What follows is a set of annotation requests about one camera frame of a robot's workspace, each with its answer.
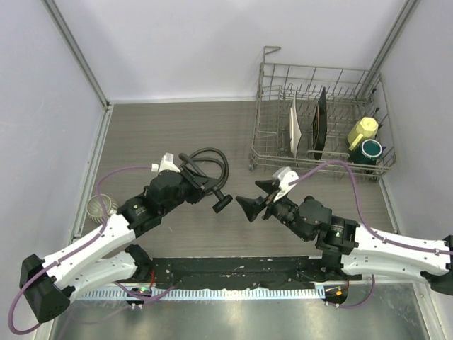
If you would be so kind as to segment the black T-shaped fitting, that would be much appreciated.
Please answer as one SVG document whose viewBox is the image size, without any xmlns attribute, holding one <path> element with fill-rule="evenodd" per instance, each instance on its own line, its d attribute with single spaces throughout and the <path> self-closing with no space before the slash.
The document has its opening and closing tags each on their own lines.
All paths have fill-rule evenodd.
<svg viewBox="0 0 453 340">
<path fill-rule="evenodd" d="M 228 204 L 230 204 L 233 198 L 229 194 L 224 195 L 219 188 L 214 188 L 212 192 L 218 200 L 218 202 L 212 206 L 212 209 L 216 213 L 220 213 L 226 206 L 228 206 Z"/>
</svg>

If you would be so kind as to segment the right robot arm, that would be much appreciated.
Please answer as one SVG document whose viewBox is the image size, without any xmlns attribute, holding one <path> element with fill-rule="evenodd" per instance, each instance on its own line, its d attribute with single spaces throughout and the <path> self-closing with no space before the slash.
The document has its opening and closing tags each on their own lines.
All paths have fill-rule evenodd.
<svg viewBox="0 0 453 340">
<path fill-rule="evenodd" d="M 300 204 L 279 196 L 273 181 L 256 181 L 267 195 L 237 196 L 249 222 L 274 217 L 304 242 L 314 242 L 326 258 L 323 277 L 378 275 L 411 279 L 443 295 L 452 294 L 452 237 L 418 239 L 366 227 L 333 214 L 313 196 Z"/>
</svg>

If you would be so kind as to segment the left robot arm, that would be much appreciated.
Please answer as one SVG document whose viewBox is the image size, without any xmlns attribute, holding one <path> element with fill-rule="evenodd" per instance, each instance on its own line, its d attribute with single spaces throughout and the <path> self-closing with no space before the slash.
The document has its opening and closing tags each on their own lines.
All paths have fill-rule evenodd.
<svg viewBox="0 0 453 340">
<path fill-rule="evenodd" d="M 130 278 L 144 282 L 152 262 L 133 241 L 159 226 L 179 205 L 196 204 L 223 185 L 223 178 L 209 177 L 193 167 L 160 165 L 142 193 L 85 237 L 43 258 L 26 257 L 19 295 L 43 324 L 60 316 L 78 296 L 102 285 Z"/>
</svg>

